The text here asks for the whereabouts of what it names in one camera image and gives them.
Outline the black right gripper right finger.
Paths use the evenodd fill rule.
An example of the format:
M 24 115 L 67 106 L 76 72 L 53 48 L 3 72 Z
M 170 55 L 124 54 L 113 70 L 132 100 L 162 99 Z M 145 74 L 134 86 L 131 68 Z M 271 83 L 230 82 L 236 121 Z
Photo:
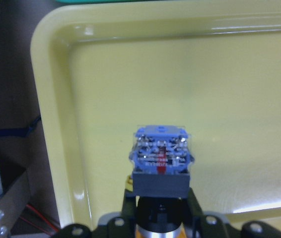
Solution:
M 203 211 L 199 202 L 193 192 L 192 188 L 189 188 L 188 195 L 184 199 L 184 220 L 194 221 L 203 215 Z

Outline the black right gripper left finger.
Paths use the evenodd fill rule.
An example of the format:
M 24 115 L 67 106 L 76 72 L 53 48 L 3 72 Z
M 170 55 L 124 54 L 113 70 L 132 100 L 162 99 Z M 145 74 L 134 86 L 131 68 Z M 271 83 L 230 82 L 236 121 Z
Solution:
M 121 209 L 121 217 L 126 218 L 132 222 L 136 221 L 137 205 L 136 195 L 125 189 L 123 205 Z

